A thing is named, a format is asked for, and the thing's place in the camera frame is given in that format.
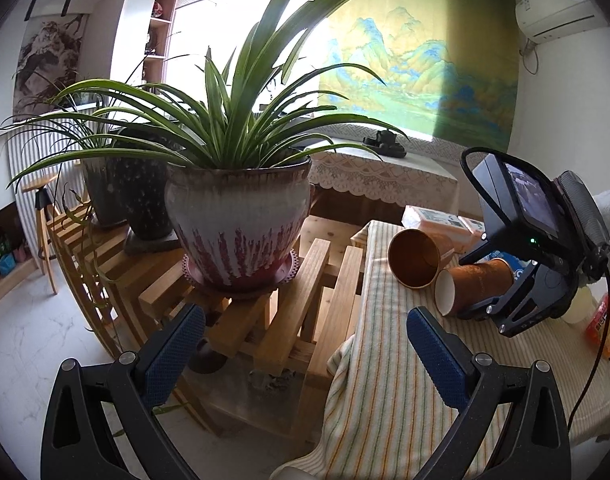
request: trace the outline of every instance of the tablecloth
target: tablecloth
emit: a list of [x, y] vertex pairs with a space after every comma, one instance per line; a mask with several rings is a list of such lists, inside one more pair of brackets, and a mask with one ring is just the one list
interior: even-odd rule
[[[403, 228], [372, 221], [368, 228], [361, 318], [353, 338], [328, 363], [335, 374], [325, 406], [322, 437], [310, 454], [288, 465], [320, 479], [413, 478], [458, 415], [447, 408], [407, 340], [405, 321], [425, 305], [447, 332], [473, 352], [488, 352], [505, 365], [530, 367], [547, 360], [558, 382], [566, 416], [595, 359], [595, 349], [563, 320], [547, 319], [513, 338], [490, 320], [440, 316], [433, 288], [400, 285], [387, 264], [387, 247]], [[353, 239], [365, 243], [366, 230]], [[500, 406], [469, 475], [482, 472], [500, 434], [508, 405]], [[598, 367], [572, 427], [572, 445], [610, 431], [610, 362]]]
[[[333, 139], [335, 143], [346, 142]], [[322, 146], [326, 141], [310, 146]], [[405, 158], [383, 156], [357, 148], [339, 148], [311, 156], [309, 181], [325, 189], [350, 192], [370, 200], [418, 205], [458, 214], [458, 180], [438, 162], [407, 153]]]

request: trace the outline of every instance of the brown paper cup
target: brown paper cup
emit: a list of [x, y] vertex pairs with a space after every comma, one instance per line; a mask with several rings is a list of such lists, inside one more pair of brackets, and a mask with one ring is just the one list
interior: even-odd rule
[[389, 243], [387, 260], [400, 283], [408, 288], [423, 288], [435, 280], [453, 255], [454, 243], [450, 237], [405, 229]]
[[514, 284], [514, 274], [504, 260], [452, 267], [436, 278], [434, 299], [444, 316], [456, 316], [463, 308], [493, 296], [502, 296]]

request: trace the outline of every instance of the mountain painting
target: mountain painting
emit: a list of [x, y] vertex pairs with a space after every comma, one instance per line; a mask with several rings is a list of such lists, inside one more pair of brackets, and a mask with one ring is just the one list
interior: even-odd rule
[[321, 76], [339, 112], [368, 114], [463, 146], [507, 150], [518, 86], [514, 0], [351, 0], [329, 18]]

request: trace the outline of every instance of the pot rim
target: pot rim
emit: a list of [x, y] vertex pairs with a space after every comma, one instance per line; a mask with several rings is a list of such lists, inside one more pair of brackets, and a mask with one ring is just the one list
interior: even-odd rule
[[172, 171], [183, 171], [187, 173], [211, 173], [219, 176], [227, 176], [227, 175], [255, 175], [255, 174], [266, 174], [266, 173], [283, 173], [288, 171], [299, 171], [303, 170], [306, 167], [311, 165], [311, 157], [306, 155], [303, 157], [304, 160], [302, 162], [295, 162], [293, 164], [289, 164], [288, 166], [278, 166], [277, 168], [248, 168], [245, 170], [212, 170], [210, 168], [198, 168], [195, 166], [181, 166], [179, 164], [175, 164], [174, 162], [168, 162], [167, 167]]

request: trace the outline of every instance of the black speckled pot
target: black speckled pot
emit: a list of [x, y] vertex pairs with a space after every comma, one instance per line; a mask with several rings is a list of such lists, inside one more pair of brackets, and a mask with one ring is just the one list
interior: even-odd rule
[[109, 176], [108, 161], [101, 157], [82, 159], [85, 186], [90, 194], [96, 221], [103, 228], [125, 222], [125, 212]]
[[[122, 134], [159, 142], [170, 147], [164, 138], [137, 130], [122, 130]], [[133, 148], [133, 144], [118, 141], [119, 148]], [[134, 234], [141, 240], [158, 240], [172, 232], [167, 216], [165, 162], [146, 158], [109, 158], [108, 168], [112, 183]]]

